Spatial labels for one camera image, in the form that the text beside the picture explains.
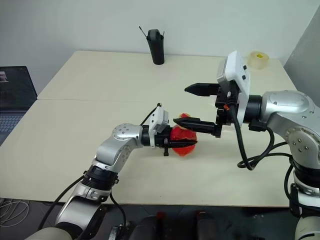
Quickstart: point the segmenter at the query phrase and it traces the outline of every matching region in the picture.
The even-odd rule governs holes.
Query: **white wall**
[[[284,64],[319,0],[0,0],[0,66],[27,65],[40,92],[78,49],[148,52],[138,29],[165,30],[165,53],[260,50]]]

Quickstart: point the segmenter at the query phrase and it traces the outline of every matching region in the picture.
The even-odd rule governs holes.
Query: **white cable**
[[[12,217],[11,217],[11,215],[14,213],[14,210],[16,209],[16,208],[14,208],[14,210],[11,212],[11,214],[10,214],[9,216],[6,217],[5,220],[0,221],[0,224],[3,224],[3,223],[5,223],[5,222],[7,222],[7,221],[10,221],[10,220],[18,217],[20,214],[22,214],[22,213],[26,210],[26,208],[27,208],[27,206],[28,206],[28,203],[26,203],[26,202],[24,202],[24,201],[20,201],[19,203],[26,204],[26,206],[24,207],[24,209],[22,209],[22,210],[21,210],[19,213],[17,213],[15,216],[12,216]]]
[[[6,206],[8,206],[8,208],[5,210],[5,213],[0,216],[0,218],[3,218],[5,215],[7,215],[10,212],[10,209],[11,209],[13,204],[16,204],[16,205],[13,208],[13,210],[9,213],[9,215],[6,216],[6,218],[4,220],[0,221],[0,227],[4,227],[4,228],[13,227],[13,226],[16,226],[16,225],[20,224],[23,220],[25,220],[26,217],[29,214],[29,203],[30,203],[30,201],[24,202],[24,201],[21,201],[21,200],[19,200],[19,201],[8,200],[8,201],[3,202],[2,205],[0,206],[0,209],[4,208]],[[19,213],[17,213],[16,215],[12,216],[14,211],[16,210],[16,208],[18,207],[19,204],[24,204],[25,207]],[[25,215],[23,216],[23,218],[20,221],[18,221],[17,223],[14,223],[12,225],[3,225],[6,222],[11,221],[11,220],[15,219],[16,217],[18,217],[19,215],[21,215],[25,210],[26,210],[26,213],[25,213]]]
[[[11,202],[11,201],[4,201],[3,204],[5,204],[5,203],[12,203],[12,202]],[[0,219],[1,219],[2,217],[4,217],[4,216],[9,212],[10,208],[11,208],[11,204],[8,205],[8,208],[5,210],[4,214],[2,214],[2,215],[0,216]]]
[[[19,205],[19,203],[21,203],[21,200],[12,202],[11,204],[13,205],[13,204],[15,204],[15,203],[17,203],[17,204],[14,206],[13,210],[11,211],[11,213],[6,217],[5,220],[0,221],[0,224],[5,223],[8,219],[11,219],[11,218],[10,218],[11,215],[15,212],[15,210],[16,210],[17,206]]]

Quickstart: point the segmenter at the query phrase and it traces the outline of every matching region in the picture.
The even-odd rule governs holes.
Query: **laptop keyboard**
[[[23,116],[0,116],[0,133],[10,133]]]

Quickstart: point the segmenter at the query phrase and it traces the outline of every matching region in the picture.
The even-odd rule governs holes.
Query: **black cylindrical object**
[[[259,119],[261,112],[262,97],[260,95],[250,95],[244,113],[244,123],[250,123],[253,119]]]
[[[156,65],[164,64],[164,36],[160,34],[158,29],[151,29],[148,31],[146,40],[149,44],[153,63]]]
[[[161,65],[165,63],[165,53],[164,53],[164,37],[161,36],[160,40],[150,41],[147,39],[149,44],[151,56],[153,63],[156,65]]]
[[[118,173],[91,165],[84,174],[82,183],[94,189],[111,190],[117,180]]]
[[[320,169],[302,166],[295,160],[292,163],[295,170],[294,173],[301,182],[314,188],[320,188]]]
[[[141,143],[143,146],[150,146],[149,125],[142,126]]]

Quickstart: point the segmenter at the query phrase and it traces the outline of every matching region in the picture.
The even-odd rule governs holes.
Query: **gray cable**
[[[26,219],[26,217],[28,216],[29,214],[29,203],[30,201],[28,202],[24,202],[24,201],[21,201],[21,200],[18,200],[18,201],[12,201],[12,200],[8,200],[8,201],[4,201],[2,203],[2,205],[0,206],[0,209],[2,208],[5,208],[7,207],[7,209],[4,211],[4,214],[2,214],[0,216],[0,227],[3,227],[3,228],[9,228],[9,227],[13,227],[13,226],[16,226],[18,224],[20,224],[23,220]],[[19,204],[23,204],[25,205],[25,207],[18,213],[16,213],[15,215],[14,212],[15,210],[17,209],[18,205]],[[11,225],[4,225],[5,223],[7,223],[8,221],[11,221],[11,220],[14,220],[16,219],[18,216],[20,216],[22,213],[25,212],[25,215],[23,216],[23,218],[21,220],[19,220],[18,222],[14,223],[14,224],[11,224]]]

